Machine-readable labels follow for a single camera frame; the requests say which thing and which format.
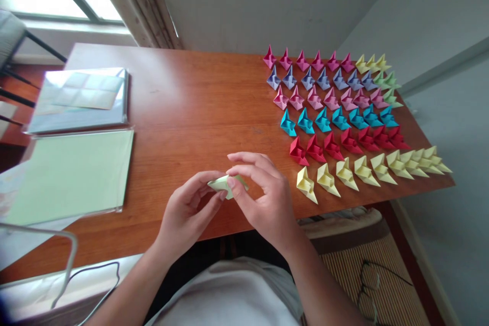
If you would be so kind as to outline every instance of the yellow origami piece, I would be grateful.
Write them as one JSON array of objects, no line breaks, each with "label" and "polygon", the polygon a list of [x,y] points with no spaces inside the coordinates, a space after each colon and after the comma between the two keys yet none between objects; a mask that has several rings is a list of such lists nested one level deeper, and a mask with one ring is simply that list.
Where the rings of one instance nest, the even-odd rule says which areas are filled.
[{"label": "yellow origami piece", "polygon": [[412,150],[410,152],[404,153],[400,155],[401,162],[406,166],[406,170],[416,176],[421,177],[429,177],[426,173],[424,173],[421,168],[419,168],[419,163],[413,159],[413,153],[415,151]]},{"label": "yellow origami piece", "polygon": [[414,179],[406,170],[405,164],[400,159],[399,150],[389,154],[387,157],[387,165],[399,177]]},{"label": "yellow origami piece", "polygon": [[389,174],[389,170],[387,169],[387,167],[384,165],[385,156],[385,153],[382,153],[370,160],[373,171],[380,181],[397,184],[397,182],[394,181],[394,178],[392,178]]},{"label": "yellow origami piece", "polygon": [[335,177],[328,171],[328,163],[323,164],[317,170],[317,183],[330,194],[341,197],[335,186]]},{"label": "yellow origami piece", "polygon": [[340,179],[341,182],[358,191],[357,183],[353,177],[353,172],[349,168],[350,158],[346,157],[344,161],[339,161],[336,163],[336,176]]},{"label": "yellow origami piece", "polygon": [[364,72],[370,70],[370,68],[367,67],[367,63],[365,62],[365,55],[360,56],[355,66],[357,67],[357,70],[360,74],[363,74]]},{"label": "yellow origami piece", "polygon": [[380,187],[381,185],[373,178],[372,170],[367,166],[367,156],[364,155],[360,159],[355,160],[355,174],[366,184]]},{"label": "yellow origami piece", "polygon": [[428,149],[420,149],[413,153],[413,160],[419,163],[419,168],[423,172],[444,174],[453,173],[446,165],[442,163],[442,159],[437,156],[437,147],[432,146]]},{"label": "yellow origami piece", "polygon": [[314,194],[314,181],[307,176],[306,167],[302,168],[299,173],[297,173],[297,188],[306,197],[317,204],[316,195]]},{"label": "yellow origami piece", "polygon": [[370,58],[366,67],[368,67],[372,74],[380,70],[380,68],[377,66],[377,63],[375,62],[375,54],[373,54],[373,56]]},{"label": "yellow origami piece", "polygon": [[392,66],[390,65],[387,65],[387,61],[386,61],[386,54],[383,54],[381,56],[380,59],[377,60],[377,62],[375,63],[377,68],[381,71],[381,72],[384,72],[386,71],[387,69],[390,69]]}]

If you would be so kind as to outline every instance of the red origami piece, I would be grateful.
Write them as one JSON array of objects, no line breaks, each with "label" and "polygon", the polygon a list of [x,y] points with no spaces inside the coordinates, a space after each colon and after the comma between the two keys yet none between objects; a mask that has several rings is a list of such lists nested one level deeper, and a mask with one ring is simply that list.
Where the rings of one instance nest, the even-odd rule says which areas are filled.
[{"label": "red origami piece", "polygon": [[369,127],[365,127],[358,133],[358,142],[363,145],[363,147],[369,151],[379,151],[380,149],[375,144],[373,137],[368,134]]},{"label": "red origami piece", "polygon": [[306,159],[306,151],[300,146],[299,137],[290,144],[290,156],[301,166],[308,166],[309,163]]},{"label": "red origami piece", "polygon": [[275,58],[274,54],[271,52],[271,45],[268,45],[268,52],[263,58],[263,61],[265,61],[268,68],[271,69],[271,67],[274,65],[276,60],[277,59]]},{"label": "red origami piece", "polygon": [[297,61],[295,62],[299,68],[304,71],[309,67],[308,62],[306,61],[306,58],[304,57],[304,50],[301,51],[301,54],[297,58]]},{"label": "red origami piece", "polygon": [[317,143],[316,134],[314,134],[313,137],[309,139],[309,142],[307,143],[306,151],[311,157],[313,157],[318,162],[326,162],[326,158],[324,157],[324,154],[322,152],[322,147],[320,147]]},{"label": "red origami piece", "polygon": [[395,149],[396,147],[392,145],[389,141],[389,136],[386,134],[386,127],[381,126],[373,131],[373,140],[377,145],[383,149]]},{"label": "red origami piece", "polygon": [[401,127],[396,126],[389,131],[389,139],[397,149],[411,149],[411,147],[404,142],[404,136],[400,133]]},{"label": "red origami piece", "polygon": [[341,145],[343,145],[346,150],[355,153],[355,154],[363,154],[363,151],[357,144],[357,141],[353,138],[351,134],[351,128],[346,129],[341,134]]},{"label": "red origami piece", "polygon": [[280,59],[280,65],[284,67],[285,70],[289,70],[290,66],[292,65],[292,60],[289,58],[289,48],[285,48],[285,53]]},{"label": "red origami piece", "polygon": [[341,67],[347,73],[355,69],[355,64],[351,61],[350,53],[346,55],[345,59],[341,62]]},{"label": "red origami piece", "polygon": [[318,51],[316,54],[316,58],[312,62],[311,66],[316,69],[316,71],[321,70],[324,67],[324,64],[321,61],[321,53]]},{"label": "red origami piece", "polygon": [[331,71],[335,71],[336,69],[339,68],[340,63],[338,62],[338,60],[336,60],[336,51],[334,51],[333,54],[331,55],[331,58],[328,61],[326,61],[326,65],[329,67]]},{"label": "red origami piece", "polygon": [[337,160],[345,160],[341,155],[340,147],[335,143],[335,135],[331,132],[324,140],[324,150]]}]

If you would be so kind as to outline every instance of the person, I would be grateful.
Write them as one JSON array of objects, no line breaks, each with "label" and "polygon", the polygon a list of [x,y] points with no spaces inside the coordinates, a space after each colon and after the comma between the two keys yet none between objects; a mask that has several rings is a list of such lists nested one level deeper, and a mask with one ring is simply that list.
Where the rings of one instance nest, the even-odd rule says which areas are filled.
[{"label": "person", "polygon": [[[228,158],[244,163],[226,172],[239,208],[283,256],[292,277],[283,268],[249,257],[218,261],[178,289],[147,324],[297,325],[304,311],[308,325],[365,325],[297,224],[285,176],[263,154],[239,152]],[[233,178],[238,174],[251,178],[264,195],[252,199]],[[226,191],[215,193],[198,208],[201,198],[212,191],[207,182],[224,175],[199,172],[175,190],[153,245],[87,324],[143,324],[172,264],[196,243],[219,210]]]}]

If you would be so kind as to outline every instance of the origami piece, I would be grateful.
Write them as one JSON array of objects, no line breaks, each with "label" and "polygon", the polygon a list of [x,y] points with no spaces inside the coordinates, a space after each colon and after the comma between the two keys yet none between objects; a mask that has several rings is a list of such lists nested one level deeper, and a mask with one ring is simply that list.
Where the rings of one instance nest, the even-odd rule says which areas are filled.
[{"label": "origami piece", "polygon": [[363,117],[360,115],[359,108],[355,108],[353,111],[350,112],[350,122],[358,130],[369,127],[368,124],[363,119]]},{"label": "origami piece", "polygon": [[309,92],[307,96],[307,101],[309,104],[315,109],[318,110],[320,108],[323,108],[324,106],[321,103],[321,97],[319,97],[316,93],[316,86],[313,85],[311,91]]},{"label": "origami piece", "polygon": [[390,69],[392,67],[392,66],[387,65],[386,54],[383,54],[381,56],[381,58],[377,60],[376,66],[377,66],[377,68],[379,68],[381,73],[383,73],[384,71],[386,71],[387,69]]},{"label": "origami piece", "polygon": [[373,178],[372,170],[367,166],[367,156],[355,160],[354,163],[355,174],[366,184],[370,184],[372,186],[380,187],[381,185],[377,182],[375,178]]},{"label": "origami piece", "polygon": [[353,104],[353,98],[351,97],[351,88],[348,88],[348,90],[343,93],[343,95],[340,98],[341,104],[343,107],[345,107],[345,110],[351,111],[357,108],[355,104]]},{"label": "origami piece", "polygon": [[299,141],[299,137],[295,138],[295,140],[290,144],[290,156],[301,166],[308,166],[309,162],[306,159],[306,151],[301,146],[301,142]]},{"label": "origami piece", "polygon": [[396,126],[389,131],[388,135],[392,145],[394,145],[396,149],[411,149],[411,147],[404,142],[404,136],[401,135],[400,131],[400,126]]},{"label": "origami piece", "polygon": [[275,58],[274,54],[271,52],[271,45],[268,45],[268,52],[263,58],[263,61],[265,61],[265,64],[268,66],[269,69],[271,69],[276,60],[277,59]]},{"label": "origami piece", "polygon": [[289,98],[282,93],[282,86],[279,86],[279,92],[274,99],[274,103],[282,110],[287,108],[287,103],[289,102]]},{"label": "origami piece", "polygon": [[292,60],[289,58],[289,48],[288,47],[285,48],[285,53],[282,56],[282,58],[280,59],[279,63],[280,63],[280,65],[282,65],[282,67],[285,70],[288,70],[292,66]]},{"label": "origami piece", "polygon": [[419,167],[419,163],[416,162],[415,160],[412,159],[413,157],[414,150],[401,154],[399,156],[399,159],[401,162],[404,163],[406,166],[406,170],[411,174],[415,176],[421,176],[421,177],[429,177],[426,173],[424,173],[421,168]]},{"label": "origami piece", "polygon": [[311,200],[313,203],[317,204],[316,195],[314,194],[314,181],[311,180],[307,175],[306,167],[302,168],[299,173],[297,173],[297,185],[296,187]]},{"label": "origami piece", "polygon": [[285,110],[280,127],[287,133],[287,135],[292,137],[297,136],[297,133],[295,132],[295,122],[289,118],[289,110]]},{"label": "origami piece", "polygon": [[297,84],[297,80],[294,78],[294,75],[292,75],[292,65],[290,65],[289,71],[287,72],[287,75],[284,76],[282,81],[289,90],[291,90]]},{"label": "origami piece", "polygon": [[332,111],[337,110],[340,107],[340,105],[338,104],[338,100],[335,96],[334,88],[331,88],[330,91],[326,94],[323,102]]},{"label": "origami piece", "polygon": [[392,108],[402,107],[403,104],[396,101],[397,97],[394,95],[394,89],[389,89],[384,93],[384,101],[392,106]]},{"label": "origami piece", "polygon": [[361,89],[357,92],[352,102],[359,108],[368,108],[370,106],[370,98],[363,94]]},{"label": "origami piece", "polygon": [[339,145],[335,143],[335,135],[332,132],[324,139],[324,150],[334,159],[345,159],[343,158],[343,155],[341,155]]},{"label": "origami piece", "polygon": [[348,77],[346,82],[354,91],[363,88],[363,84],[360,83],[360,79],[357,78],[357,70],[355,69],[353,73]]},{"label": "origami piece", "polygon": [[371,127],[379,127],[384,125],[379,121],[378,116],[373,112],[373,104],[363,111],[363,118]]},{"label": "origami piece", "polygon": [[405,164],[401,161],[399,150],[389,154],[386,159],[387,165],[396,174],[396,176],[414,179],[406,170]]},{"label": "origami piece", "polygon": [[373,82],[378,86],[380,87],[381,85],[383,85],[385,83],[385,79],[384,79],[384,72],[381,71],[379,74],[377,74],[377,76],[373,79]]},{"label": "origami piece", "polygon": [[344,183],[345,186],[358,191],[357,183],[353,177],[353,172],[349,168],[350,160],[348,157],[345,161],[339,161],[336,163],[336,176]]},{"label": "origami piece", "polygon": [[391,184],[397,184],[397,182],[394,181],[394,178],[392,178],[391,175],[389,174],[389,170],[387,169],[387,167],[384,165],[385,156],[386,155],[382,153],[370,160],[373,171],[375,172],[377,178],[380,181],[388,182]]},{"label": "origami piece", "polygon": [[328,163],[317,169],[317,183],[330,194],[341,197],[335,186],[335,177],[328,171]]},{"label": "origami piece", "polygon": [[370,70],[363,76],[362,85],[368,91],[378,88],[378,85],[373,82],[372,72]]},{"label": "origami piece", "polygon": [[380,149],[375,144],[373,137],[368,134],[370,127],[365,127],[360,130],[358,133],[358,142],[362,144],[362,146],[369,151],[379,151]]},{"label": "origami piece", "polygon": [[382,110],[381,113],[379,113],[379,115],[386,127],[399,126],[396,120],[394,120],[394,116],[392,115],[392,106],[389,106],[385,110]]},{"label": "origami piece", "polygon": [[301,51],[301,54],[297,58],[297,61],[295,62],[297,66],[299,66],[299,69],[304,71],[309,67],[308,62],[306,61],[306,58],[304,57],[304,50]]},{"label": "origami piece", "polygon": [[341,107],[333,112],[331,122],[333,122],[340,130],[346,130],[351,127],[348,125],[346,117],[343,116],[343,109]]},{"label": "origami piece", "polygon": [[338,69],[335,76],[333,77],[333,82],[335,83],[338,90],[348,88],[348,84],[345,83],[345,79],[341,76],[341,69]]},{"label": "origami piece", "polygon": [[302,78],[302,84],[304,85],[304,88],[306,88],[306,90],[309,90],[312,88],[312,86],[314,85],[314,83],[316,82],[313,77],[311,76],[311,67],[309,66],[309,70],[307,71],[306,75],[304,75],[304,77]]},{"label": "origami piece", "polygon": [[279,77],[277,76],[277,68],[275,67],[274,65],[274,68],[273,70],[271,71],[271,74],[270,76],[268,77],[268,79],[266,80],[266,82],[268,83],[268,85],[270,85],[274,90],[277,90],[277,88],[279,87],[279,84],[280,84],[280,79]]},{"label": "origami piece", "polygon": [[326,68],[323,68],[321,74],[319,75],[319,78],[316,80],[316,83],[321,87],[321,89],[326,90],[330,88],[330,81],[328,80],[328,77],[326,76]]},{"label": "origami piece", "polygon": [[386,134],[386,127],[381,126],[378,129],[375,129],[372,134],[373,140],[377,145],[379,145],[383,149],[395,149],[396,147],[392,145],[389,140],[389,136]]},{"label": "origami piece", "polygon": [[379,67],[377,66],[377,64],[375,63],[375,54],[373,54],[373,56],[370,58],[370,60],[367,62],[367,65],[366,65],[370,71],[373,73],[375,72],[378,72],[380,69]]},{"label": "origami piece", "polygon": [[328,61],[326,61],[326,65],[329,67],[331,71],[335,71],[340,67],[340,63],[338,62],[338,60],[336,60],[336,51],[334,51],[333,54],[331,55],[331,58]]},{"label": "origami piece", "polygon": [[319,115],[317,115],[316,125],[322,132],[331,131],[330,121],[326,115],[326,108],[324,108],[321,112],[319,112]]},{"label": "origami piece", "polygon": [[309,120],[307,117],[307,108],[305,108],[301,115],[299,116],[299,120],[297,121],[297,125],[304,130],[306,133],[314,133],[314,127],[312,126],[312,120]]},{"label": "origami piece", "polygon": [[316,70],[316,71],[319,71],[321,70],[323,67],[324,67],[324,64],[322,63],[321,61],[321,53],[317,52],[316,54],[316,58],[314,59],[314,61],[312,62],[311,66]]},{"label": "origami piece", "polygon": [[437,156],[436,145],[428,149],[417,150],[413,154],[413,159],[419,162],[419,166],[424,172],[436,174],[444,174],[443,172],[453,173],[442,163],[442,159]]},{"label": "origami piece", "polygon": [[[229,177],[229,175],[226,175],[226,176],[218,178],[217,180],[207,182],[207,185],[211,189],[213,189],[217,192],[226,190],[228,192],[226,195],[227,200],[232,199],[234,197],[233,191],[231,191],[231,188],[228,186],[228,177]],[[236,176],[234,176],[234,178],[236,178],[239,182],[241,182],[246,190],[249,189],[248,185],[246,184],[246,182],[243,180],[243,178],[240,175],[236,175]]]},{"label": "origami piece", "polygon": [[367,63],[365,62],[365,55],[361,55],[358,61],[355,63],[357,70],[360,74],[369,71],[370,69],[367,67]]},{"label": "origami piece", "polygon": [[289,103],[292,104],[296,110],[300,110],[302,107],[304,107],[302,105],[304,103],[304,98],[300,96],[297,86],[295,86],[294,92],[289,98]]},{"label": "origami piece", "polygon": [[401,86],[399,84],[396,83],[397,82],[397,79],[396,77],[394,76],[394,71],[391,72],[389,75],[387,75],[387,77],[385,79],[382,79],[382,84],[378,84],[377,85],[382,89],[398,89],[400,88]]},{"label": "origami piece", "polygon": [[345,149],[351,153],[363,154],[363,151],[358,146],[357,141],[353,138],[350,128],[341,134],[341,145],[343,145]]},{"label": "origami piece", "polygon": [[317,143],[316,134],[314,134],[314,136],[311,139],[309,139],[309,142],[307,143],[306,152],[311,157],[313,157],[314,160],[318,162],[326,162],[326,159],[322,152],[322,146],[319,146],[319,144]]},{"label": "origami piece", "polygon": [[348,53],[348,55],[346,55],[345,59],[341,62],[341,67],[347,73],[349,73],[350,71],[355,69],[355,64],[351,61],[350,53]]},{"label": "origami piece", "polygon": [[385,108],[390,106],[388,103],[384,102],[384,97],[382,96],[380,89],[377,89],[375,92],[370,94],[370,100],[377,108]]}]

